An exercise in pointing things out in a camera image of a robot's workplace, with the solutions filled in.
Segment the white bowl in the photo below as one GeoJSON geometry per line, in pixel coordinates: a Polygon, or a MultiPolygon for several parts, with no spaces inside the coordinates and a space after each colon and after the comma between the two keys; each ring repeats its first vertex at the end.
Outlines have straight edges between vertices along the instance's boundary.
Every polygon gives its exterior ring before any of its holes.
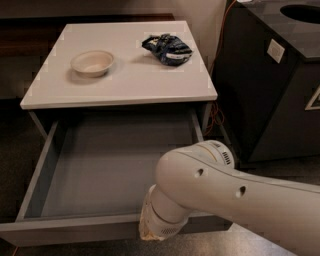
{"type": "Polygon", "coordinates": [[[113,64],[114,57],[105,51],[90,51],[71,60],[71,67],[85,77],[103,76],[113,64]]]}

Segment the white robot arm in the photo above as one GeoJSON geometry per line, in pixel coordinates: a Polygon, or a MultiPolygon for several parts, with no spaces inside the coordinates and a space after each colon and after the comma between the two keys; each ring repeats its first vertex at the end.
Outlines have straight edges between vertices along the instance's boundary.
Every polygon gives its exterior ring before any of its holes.
{"type": "Polygon", "coordinates": [[[206,141],[158,162],[140,219],[144,240],[177,234],[193,210],[212,213],[298,254],[320,252],[320,187],[234,169],[229,149],[206,141]]]}

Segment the drawer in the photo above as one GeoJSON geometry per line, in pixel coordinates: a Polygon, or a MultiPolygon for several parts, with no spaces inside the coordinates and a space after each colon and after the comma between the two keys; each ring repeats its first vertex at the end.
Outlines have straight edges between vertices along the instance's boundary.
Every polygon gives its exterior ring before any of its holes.
{"type": "MultiPolygon", "coordinates": [[[[138,238],[144,196],[165,152],[202,141],[192,109],[74,111],[52,125],[15,223],[17,246],[138,238]]],[[[182,232],[231,223],[195,213],[182,232]]]]}

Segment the white table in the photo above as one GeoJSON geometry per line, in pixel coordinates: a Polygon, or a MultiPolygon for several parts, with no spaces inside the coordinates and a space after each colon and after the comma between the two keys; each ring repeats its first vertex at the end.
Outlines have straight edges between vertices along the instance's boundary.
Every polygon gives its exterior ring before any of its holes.
{"type": "Polygon", "coordinates": [[[23,109],[213,101],[217,92],[185,21],[67,25],[29,88],[23,109]],[[162,65],[141,42],[171,33],[194,51],[182,66],[162,65]],[[107,75],[78,76],[71,59],[86,51],[115,56],[107,75]]]}
{"type": "MultiPolygon", "coordinates": [[[[72,108],[76,115],[54,122],[48,134],[42,128],[46,142],[16,222],[1,224],[0,237],[17,246],[138,238],[156,163],[169,150],[203,140],[189,105],[202,102],[208,114],[216,97],[184,21],[68,25],[21,106],[72,108]],[[194,51],[182,66],[166,67],[141,48],[150,34],[167,32],[194,51]],[[71,70],[74,56],[97,49],[115,56],[106,76],[84,79],[71,70]],[[109,111],[114,105],[129,106],[119,114],[109,111]]],[[[231,225],[202,213],[193,218],[184,232],[231,225]]]]}

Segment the cabinet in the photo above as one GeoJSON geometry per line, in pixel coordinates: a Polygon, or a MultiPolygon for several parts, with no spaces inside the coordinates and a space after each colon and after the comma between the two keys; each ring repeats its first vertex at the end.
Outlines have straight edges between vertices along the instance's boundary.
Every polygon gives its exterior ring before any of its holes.
{"type": "Polygon", "coordinates": [[[238,3],[226,20],[212,78],[243,162],[320,153],[319,110],[305,110],[320,86],[320,27],[284,16],[288,3],[238,3]],[[272,39],[285,48],[280,63],[272,39]]]}

